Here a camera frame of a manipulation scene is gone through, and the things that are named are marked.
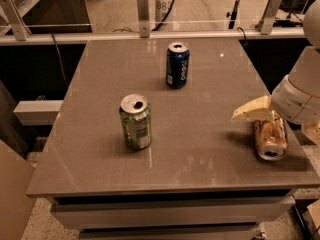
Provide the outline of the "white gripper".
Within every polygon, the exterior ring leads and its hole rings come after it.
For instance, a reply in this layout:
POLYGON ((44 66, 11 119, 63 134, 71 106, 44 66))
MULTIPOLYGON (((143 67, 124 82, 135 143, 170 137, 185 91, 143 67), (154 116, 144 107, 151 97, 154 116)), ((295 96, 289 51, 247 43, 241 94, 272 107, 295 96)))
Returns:
POLYGON ((271 96, 262 96, 238 107, 233 122, 266 120, 274 110, 285 120, 302 125, 303 134, 320 146, 320 99, 298 90, 286 75, 271 96))

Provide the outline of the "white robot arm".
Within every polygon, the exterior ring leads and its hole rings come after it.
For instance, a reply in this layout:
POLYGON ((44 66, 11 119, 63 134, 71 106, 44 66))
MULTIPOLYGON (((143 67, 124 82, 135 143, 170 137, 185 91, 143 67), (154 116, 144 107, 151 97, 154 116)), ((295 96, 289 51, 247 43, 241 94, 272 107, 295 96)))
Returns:
POLYGON ((315 0, 303 19, 306 46, 289 74, 271 95, 238 107, 232 121, 265 120, 277 112, 284 120, 301 126, 302 133, 320 146, 320 0, 315 0))

